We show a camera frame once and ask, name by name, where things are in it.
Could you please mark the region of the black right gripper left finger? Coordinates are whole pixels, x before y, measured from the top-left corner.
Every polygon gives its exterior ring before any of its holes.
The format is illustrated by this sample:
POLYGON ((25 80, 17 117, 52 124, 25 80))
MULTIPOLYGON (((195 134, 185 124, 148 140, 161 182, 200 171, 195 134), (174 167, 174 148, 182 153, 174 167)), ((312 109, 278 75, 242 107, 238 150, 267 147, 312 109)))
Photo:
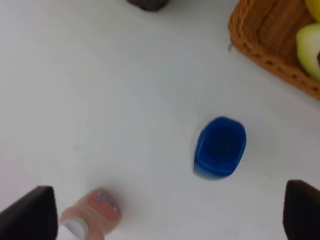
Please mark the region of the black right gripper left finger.
POLYGON ((58 229, 52 186, 37 186, 0 212, 2 240, 55 240, 58 229))

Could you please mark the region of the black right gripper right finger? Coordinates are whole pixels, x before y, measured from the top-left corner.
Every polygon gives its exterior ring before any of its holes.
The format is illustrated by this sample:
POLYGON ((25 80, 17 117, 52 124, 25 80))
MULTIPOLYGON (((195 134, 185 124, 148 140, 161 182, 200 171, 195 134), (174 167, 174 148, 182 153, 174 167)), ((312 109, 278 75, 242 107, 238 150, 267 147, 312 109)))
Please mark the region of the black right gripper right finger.
POLYGON ((289 240, 318 240, 320 191, 302 180, 289 180, 285 188, 282 224, 289 240))

